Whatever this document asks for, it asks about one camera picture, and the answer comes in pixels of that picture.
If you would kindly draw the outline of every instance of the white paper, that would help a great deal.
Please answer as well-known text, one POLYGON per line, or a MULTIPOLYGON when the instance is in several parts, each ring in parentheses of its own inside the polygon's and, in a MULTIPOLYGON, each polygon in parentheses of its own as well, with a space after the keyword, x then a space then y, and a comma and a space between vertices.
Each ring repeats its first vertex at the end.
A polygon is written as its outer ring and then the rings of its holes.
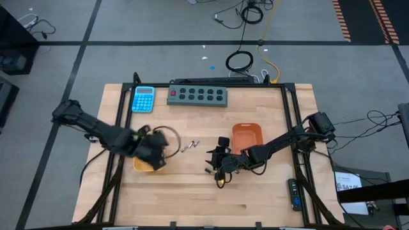
MULTIPOLYGON (((360 178, 351 173, 335 172, 337 191, 360 188, 362 184, 360 178)), ((368 215, 368 209, 365 202, 344 203, 341 204, 348 213, 368 215)))

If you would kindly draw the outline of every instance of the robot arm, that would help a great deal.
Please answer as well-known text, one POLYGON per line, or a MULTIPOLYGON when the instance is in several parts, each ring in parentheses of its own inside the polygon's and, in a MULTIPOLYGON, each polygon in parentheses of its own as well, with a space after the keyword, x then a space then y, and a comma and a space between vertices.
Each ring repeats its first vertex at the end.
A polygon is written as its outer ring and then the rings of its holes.
POLYGON ((163 150, 168 145, 164 134, 153 131, 148 125, 138 131, 111 126, 81 109, 76 100, 67 100, 52 113, 52 122, 59 125, 78 126, 99 138, 101 145, 115 154, 137 157, 150 164, 153 170, 165 166, 163 150))
POLYGON ((305 129, 302 124, 294 126, 289 132, 262 145, 251 146, 243 149, 240 155, 231 154, 228 148, 229 139, 219 137, 219 146, 212 153, 212 160, 207 161, 216 170, 215 180, 225 182, 225 174, 240 169, 250 170, 266 166, 271 156, 292 144, 298 144, 302 151, 315 149, 316 141, 330 142, 335 138, 335 128, 324 112, 312 114, 303 121, 309 121, 309 128, 305 129))

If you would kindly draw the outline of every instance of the gray carpet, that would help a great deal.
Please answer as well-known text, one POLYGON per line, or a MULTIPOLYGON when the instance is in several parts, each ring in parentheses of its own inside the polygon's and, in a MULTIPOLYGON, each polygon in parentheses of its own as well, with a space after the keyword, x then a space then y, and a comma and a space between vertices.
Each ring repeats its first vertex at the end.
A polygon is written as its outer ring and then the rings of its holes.
MULTIPOLYGON (((5 1, 15 17, 38 11, 58 31, 49 40, 82 40, 95 1, 5 1)), ((241 30, 228 30, 211 19, 212 12, 238 1, 217 1, 191 6, 184 0, 103 0, 91 40, 239 40, 241 30)), ((274 15, 270 40, 342 41, 332 3, 324 0, 281 1, 274 15)), ((234 12, 226 23, 239 22, 234 12)), ((266 20, 246 28, 245 39, 257 40, 266 20)), ((409 58, 408 47, 400 47, 409 58)), ((0 229, 14 229, 33 180, 51 128, 50 114, 59 103, 78 47, 40 47, 29 75, 5 76, 20 93, 0 135, 0 229)), ((104 84, 131 81, 138 72, 143 82, 169 82, 175 78, 225 77, 225 59, 237 46, 87 47, 70 98, 85 111, 97 114, 104 84)), ((393 113, 407 102, 408 83, 388 46, 265 46, 265 56, 281 71, 280 82, 311 83, 318 108, 333 122, 363 118, 377 109, 393 113)), ((251 73, 267 69, 256 46, 243 46, 254 54, 251 73)), ((246 57, 232 59, 242 66, 246 57)), ((337 126, 338 135, 357 135, 370 122, 337 126)), ((86 163, 89 143, 82 134, 60 128, 26 227, 69 224, 86 163)), ((359 139, 337 151, 334 160, 359 169, 390 172, 392 180, 407 178, 408 148, 400 126, 359 139)))

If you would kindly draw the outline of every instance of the black metal frame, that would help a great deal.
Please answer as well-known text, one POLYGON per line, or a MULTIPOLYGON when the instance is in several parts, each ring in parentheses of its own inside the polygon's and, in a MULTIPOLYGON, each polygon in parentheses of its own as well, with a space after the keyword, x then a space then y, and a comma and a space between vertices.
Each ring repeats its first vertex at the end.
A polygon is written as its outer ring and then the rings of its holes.
MULTIPOLYGON (((115 125, 120 126, 121 125, 121 118, 123 114, 123 108, 125 104, 125 97, 127 94, 127 91, 129 89, 131 90, 131 95, 135 93, 135 87, 136 86, 152 86, 155 88, 168 88, 171 84, 170 83, 141 83, 139 77, 137 74, 134 74, 134 82, 132 83, 123 83, 122 84, 122 89, 121 89, 121 96, 120 96, 120 102, 118 105, 118 111, 116 115, 116 122, 115 125)), ((189 84, 189 83, 184 83, 183 85, 198 85, 198 84, 189 84)), ((225 84, 207 84, 207 83, 202 83, 200 85, 204 86, 224 86, 227 88, 278 88, 281 90, 281 95, 282 95, 282 101, 283 101, 283 106, 284 106, 284 113, 286 116, 286 123, 287 123, 287 128, 290 129, 293 126, 292 120, 291 120, 291 112, 289 109, 289 103, 288 103, 288 97, 287 97, 287 92, 289 91, 291 94, 291 99, 293 102, 293 107, 294 107, 294 113, 295 113, 295 118, 296 118, 296 123, 300 124, 301 123, 301 114, 300 114, 300 109, 298 106, 298 100, 297 100, 297 93, 295 90, 295 84, 294 83, 284 83, 284 84, 270 84, 270 81, 267 79, 264 81, 262 84, 240 84, 240 83, 225 83, 225 84)), ((132 97, 130 96, 129 98, 129 105, 127 108, 127 116, 125 120, 125 128, 130 128, 130 122, 131 122, 131 117, 132 117, 132 97)), ((297 151, 297 145, 292 145, 291 146, 291 152, 292 152, 292 157, 293 157, 293 165, 294 165, 294 170, 295 170, 295 177, 297 180, 301 180, 304 175, 302 174, 301 171, 301 165, 300 161, 298 159, 298 151, 297 151)), ((109 158, 107 162, 107 169, 105 171, 105 178, 104 178, 104 184, 103 184, 103 191, 107 188, 108 184, 112 181, 111 179, 111 174, 112 174, 112 166, 114 164, 114 159, 115 155, 113 153, 109 153, 109 158)), ((46 228, 40 228, 41 230, 58 230, 58 229, 102 229, 103 227, 114 227, 115 223, 115 215, 116 215, 116 209, 118 207, 118 199, 119 199, 119 193, 120 193, 120 185, 121 185, 121 177, 122 177, 122 171, 123 171, 123 162, 125 160, 125 157, 119 156, 118 159, 118 167, 120 167, 120 178, 116 180, 116 184, 114 187, 114 193, 112 196, 112 204, 109 212, 109 219, 108 222, 103 222, 103 217, 104 217, 104 210, 105 210, 105 202, 106 202, 106 196, 102 199, 102 204, 99 206, 98 210, 98 216, 96 218, 96 223, 95 224, 90 224, 91 220, 93 217, 96 215, 96 212, 94 213, 93 216, 89 217, 90 220, 89 222, 80 222, 80 223, 74 223, 73 225, 70 226, 58 226, 58 227, 46 227, 46 228)), ((310 192, 315 192, 314 188, 314 178, 311 170, 311 165, 310 161, 308 158, 304 156, 304 167, 305 167, 305 173, 307 175, 307 180, 308 180, 308 185, 310 186, 310 192)), ((309 221, 309 215, 308 215, 308 210, 307 210, 307 204, 305 201, 305 194, 304 194, 304 187, 301 183, 298 183, 298 189, 300 191, 300 198, 301 198, 301 207, 302 207, 302 218, 304 222, 304 227, 310 227, 310 228, 315 228, 315 229, 360 229, 360 228, 354 228, 354 227, 348 227, 348 226, 340 226, 340 225, 323 225, 321 222, 321 214, 318 209, 318 205, 321 203, 322 207, 322 202, 318 196, 315 196, 318 201, 315 201, 313 198, 313 210, 314 210, 314 218, 316 223, 312 224, 309 221)), ((138 226, 138 229, 203 229, 205 227, 177 227, 176 222, 171 222, 169 227, 156 227, 156 226, 138 226)), ((260 222, 255 222, 255 227, 212 227, 212 228, 217 228, 217 229, 254 229, 256 228, 257 230, 262 230, 262 229, 278 229, 278 227, 262 227, 260 222)))

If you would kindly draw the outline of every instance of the orange container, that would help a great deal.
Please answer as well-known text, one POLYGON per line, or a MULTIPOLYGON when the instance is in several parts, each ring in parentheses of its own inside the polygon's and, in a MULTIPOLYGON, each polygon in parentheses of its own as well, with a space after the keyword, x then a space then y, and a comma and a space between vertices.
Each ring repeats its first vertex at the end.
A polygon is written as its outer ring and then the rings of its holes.
POLYGON ((263 144, 261 127, 255 123, 239 123, 233 126, 233 153, 256 144, 263 144))

